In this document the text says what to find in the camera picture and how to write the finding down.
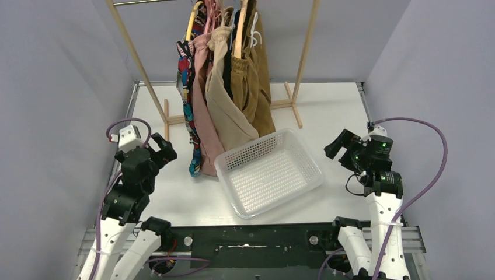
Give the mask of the white plastic basket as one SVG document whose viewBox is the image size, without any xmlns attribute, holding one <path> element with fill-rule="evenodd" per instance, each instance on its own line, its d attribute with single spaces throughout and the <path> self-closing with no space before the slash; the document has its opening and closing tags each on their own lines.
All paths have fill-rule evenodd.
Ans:
<svg viewBox="0 0 495 280">
<path fill-rule="evenodd" d="M 291 129 L 224 152 L 214 166 L 232 208 L 242 219 L 284 205 L 324 182 L 310 150 Z"/>
</svg>

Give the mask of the black shorts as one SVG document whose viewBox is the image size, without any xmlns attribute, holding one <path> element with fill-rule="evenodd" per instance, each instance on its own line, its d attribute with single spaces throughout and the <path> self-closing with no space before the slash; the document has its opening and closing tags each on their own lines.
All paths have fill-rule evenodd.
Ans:
<svg viewBox="0 0 495 280">
<path fill-rule="evenodd" d="M 232 12 L 235 8 L 234 7 L 228 7 L 226 9 L 226 12 L 225 12 L 225 25 L 228 26 L 231 30 L 231 17 L 232 17 Z M 231 71 L 232 71 L 232 62 L 231 62 L 231 57 L 232 57 L 232 51 L 229 51 L 229 38 L 230 38 L 230 35 L 231 33 L 228 35 L 228 38 L 227 38 L 227 52 L 226 52 L 226 55 L 225 55 L 225 59 L 224 59 L 224 71 L 223 71 L 223 79 L 224 79 L 224 88 L 228 94 L 228 96 L 230 97 L 230 99 L 232 100 L 233 99 L 233 93 L 232 93 L 232 89 L 231 89 Z"/>
</svg>

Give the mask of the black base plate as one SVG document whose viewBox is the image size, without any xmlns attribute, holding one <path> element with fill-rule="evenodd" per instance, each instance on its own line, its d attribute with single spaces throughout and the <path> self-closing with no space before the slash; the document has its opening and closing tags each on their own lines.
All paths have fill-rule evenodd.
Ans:
<svg viewBox="0 0 495 280">
<path fill-rule="evenodd" d="M 170 276 L 184 258 L 191 268 L 319 268 L 331 252 L 342 248 L 338 234 L 353 222 L 294 223 L 245 226 L 168 227 L 165 244 L 144 262 Z"/>
</svg>

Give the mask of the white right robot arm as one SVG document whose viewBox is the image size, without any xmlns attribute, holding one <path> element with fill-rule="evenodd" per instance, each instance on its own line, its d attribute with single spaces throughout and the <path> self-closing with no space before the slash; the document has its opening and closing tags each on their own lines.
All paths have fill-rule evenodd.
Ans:
<svg viewBox="0 0 495 280">
<path fill-rule="evenodd" d="M 371 244 L 365 241 L 359 220 L 337 217 L 328 233 L 331 246 L 345 252 L 354 279 L 410 279 L 403 251 L 402 223 L 399 210 L 403 205 L 402 176 L 392 170 L 390 152 L 393 140 L 386 130 L 375 127 L 360 137 L 344 129 L 324 148 L 326 157 L 339 159 L 363 187 L 370 214 Z"/>
</svg>

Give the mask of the pink shorts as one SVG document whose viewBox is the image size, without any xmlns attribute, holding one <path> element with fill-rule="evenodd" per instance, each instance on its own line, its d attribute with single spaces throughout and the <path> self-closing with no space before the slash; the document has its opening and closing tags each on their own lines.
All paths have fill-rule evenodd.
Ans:
<svg viewBox="0 0 495 280">
<path fill-rule="evenodd" d="M 205 100 L 205 84 L 210 68 L 208 66 L 210 49 L 207 43 L 211 39 L 211 32 L 208 31 L 208 28 L 211 26 L 212 19 L 208 12 L 211 10 L 213 3 L 214 1 L 204 1 L 203 6 L 198 9 L 197 19 L 195 20 L 198 27 L 193 29 L 198 33 L 192 41 L 195 70 L 192 91 L 193 120 L 200 139 L 200 171 L 209 176 L 217 175 L 214 161 L 218 155 L 225 151 L 213 125 Z"/>
</svg>

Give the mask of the brown shorts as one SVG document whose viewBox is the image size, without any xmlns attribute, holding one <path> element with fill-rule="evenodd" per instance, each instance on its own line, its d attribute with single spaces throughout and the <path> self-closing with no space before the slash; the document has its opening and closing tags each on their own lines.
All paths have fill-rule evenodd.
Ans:
<svg viewBox="0 0 495 280">
<path fill-rule="evenodd" d="M 276 128 L 271 115 L 270 77 L 266 41 L 257 2 L 249 1 L 243 25 L 242 58 L 233 55 L 231 89 L 233 102 L 245 115 L 260 137 L 273 133 Z"/>
</svg>

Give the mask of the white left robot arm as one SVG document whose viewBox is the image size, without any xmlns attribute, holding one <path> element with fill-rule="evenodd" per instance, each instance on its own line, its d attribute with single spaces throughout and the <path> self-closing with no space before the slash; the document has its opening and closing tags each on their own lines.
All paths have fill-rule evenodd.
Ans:
<svg viewBox="0 0 495 280">
<path fill-rule="evenodd" d="M 158 133 L 150 136 L 159 147 L 155 151 L 139 138 L 134 146 L 119 139 L 115 154 L 121 170 L 113 180 L 98 212 L 95 241 L 78 275 L 79 279 L 134 279 L 151 254 L 174 244 L 170 222 L 140 217 L 150 202 L 159 170 L 177 158 L 172 144 Z M 141 223 L 132 245 L 124 245 L 135 227 Z"/>
</svg>

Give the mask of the blue hanger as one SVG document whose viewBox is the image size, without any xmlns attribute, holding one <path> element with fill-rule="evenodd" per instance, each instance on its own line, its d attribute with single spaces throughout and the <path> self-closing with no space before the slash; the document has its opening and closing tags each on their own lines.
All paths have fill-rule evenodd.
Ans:
<svg viewBox="0 0 495 280">
<path fill-rule="evenodd" d="M 229 51 L 232 51 L 232 42 L 233 42 L 233 39 L 235 37 L 234 35 L 234 31 L 235 31 L 235 28 L 236 28 L 236 17 L 237 17 L 237 14 L 238 14 L 239 10 L 238 9 L 234 9 L 233 12 L 232 12 L 232 17 L 231 17 L 231 35 L 230 35 L 230 38 L 229 38 Z"/>
</svg>

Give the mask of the beige shorts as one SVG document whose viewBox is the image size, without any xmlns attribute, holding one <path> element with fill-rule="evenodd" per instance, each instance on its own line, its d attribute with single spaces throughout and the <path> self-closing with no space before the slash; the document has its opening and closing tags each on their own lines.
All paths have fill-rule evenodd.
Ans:
<svg viewBox="0 0 495 280">
<path fill-rule="evenodd" d="M 225 151 L 259 137 L 258 132 L 236 107 L 225 89 L 223 72 L 228 51 L 227 39 L 231 31 L 230 27 L 224 25 L 216 27 L 207 44 L 213 52 L 213 61 L 211 71 L 207 75 L 205 97 L 211 121 Z"/>
</svg>

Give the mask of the pink hanger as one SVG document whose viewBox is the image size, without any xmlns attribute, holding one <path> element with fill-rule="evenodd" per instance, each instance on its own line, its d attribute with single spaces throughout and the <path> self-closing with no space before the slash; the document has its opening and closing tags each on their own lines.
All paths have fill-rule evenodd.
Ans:
<svg viewBox="0 0 495 280">
<path fill-rule="evenodd" d="M 204 26 L 204 33 L 211 33 L 217 21 L 218 1 L 217 0 L 205 0 L 205 6 L 207 8 L 207 19 Z"/>
</svg>

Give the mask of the wooden hanger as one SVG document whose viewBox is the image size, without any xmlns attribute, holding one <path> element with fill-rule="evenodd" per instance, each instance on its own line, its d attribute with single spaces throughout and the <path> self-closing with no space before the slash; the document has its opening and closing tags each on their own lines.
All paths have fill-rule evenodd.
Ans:
<svg viewBox="0 0 495 280">
<path fill-rule="evenodd" d="M 241 59 L 242 58 L 242 38 L 243 38 L 243 25 L 245 22 L 246 18 L 246 12 L 247 12 L 247 7 L 248 7 L 248 0 L 241 0 L 241 9 L 240 9 L 240 14 L 239 14 L 239 19 L 238 19 L 238 24 L 237 24 L 237 31 L 236 31 L 236 40 L 235 40 L 235 45 L 233 49 L 233 55 L 234 57 Z"/>
</svg>

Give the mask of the comic print shorts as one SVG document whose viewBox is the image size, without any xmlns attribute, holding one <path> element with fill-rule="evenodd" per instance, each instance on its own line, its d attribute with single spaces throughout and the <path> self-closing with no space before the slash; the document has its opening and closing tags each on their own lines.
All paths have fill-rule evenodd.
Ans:
<svg viewBox="0 0 495 280">
<path fill-rule="evenodd" d="M 185 41 L 183 38 L 182 40 L 176 42 L 176 48 L 179 53 L 176 88 L 180 93 L 183 103 L 184 123 L 189 133 L 190 144 L 193 146 L 193 155 L 189 164 L 189 173 L 192 177 L 197 177 L 201 169 L 201 141 L 194 124 L 194 113 L 192 106 L 192 87 L 196 75 L 194 66 L 193 40 L 197 36 L 204 33 L 206 19 L 207 11 L 206 6 L 203 3 L 200 6 L 194 21 L 191 40 Z"/>
</svg>

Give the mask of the yellow hanger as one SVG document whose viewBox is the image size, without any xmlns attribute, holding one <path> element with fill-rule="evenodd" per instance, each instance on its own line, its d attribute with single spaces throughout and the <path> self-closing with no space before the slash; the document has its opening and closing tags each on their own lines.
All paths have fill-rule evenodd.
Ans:
<svg viewBox="0 0 495 280">
<path fill-rule="evenodd" d="M 184 36 L 185 41 L 191 40 L 191 34 L 192 34 L 194 21 L 195 21 L 196 15 L 198 13 L 198 10 L 203 3 L 204 3 L 203 1 L 197 1 L 192 7 L 192 11 L 191 11 L 191 14 L 189 17 L 189 22 L 188 22 L 187 29 L 186 29 L 186 34 Z"/>
</svg>

